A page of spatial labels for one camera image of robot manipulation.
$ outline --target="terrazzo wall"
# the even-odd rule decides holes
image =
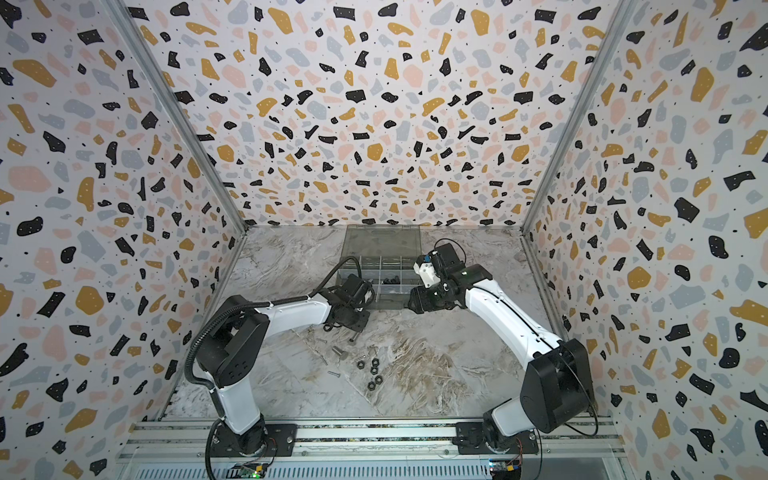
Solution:
[[[0,478],[113,478],[237,239],[101,4],[0,15]]]
[[[128,4],[247,223],[513,225],[615,2]]]
[[[638,2],[531,232],[638,478],[768,478],[766,22]]]

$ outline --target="screw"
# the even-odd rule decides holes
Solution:
[[[331,350],[333,350],[333,352],[339,356],[339,360],[346,360],[346,357],[349,355],[349,352],[345,352],[338,346],[334,346]]]

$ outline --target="bolt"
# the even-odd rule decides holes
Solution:
[[[338,346],[334,346],[331,350],[333,350],[333,352],[339,356],[339,360],[346,360],[346,357],[349,355],[349,352],[345,352]]]

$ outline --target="marble surface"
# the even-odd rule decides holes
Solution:
[[[332,227],[252,229],[223,298],[240,294],[268,300],[311,290],[338,261],[344,232]],[[485,266],[520,307],[549,328],[517,232],[425,228],[422,247],[431,248],[441,237],[457,240],[467,251],[467,264]],[[262,413],[270,418],[479,416],[520,392],[523,370],[517,359],[485,322],[466,310],[423,315],[375,310],[354,344],[351,336],[347,329],[326,333],[314,326],[265,341],[250,377]],[[340,362],[332,346],[349,352],[348,359]],[[358,370],[353,360],[362,355],[368,357],[366,368]],[[370,392],[374,356],[384,383]],[[165,419],[214,416],[207,392],[182,379]]]

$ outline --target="large silver bolt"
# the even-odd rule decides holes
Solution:
[[[349,356],[349,352],[345,352],[344,350],[340,349],[338,346],[334,346],[331,350],[339,356],[339,360],[346,360],[346,357]]]

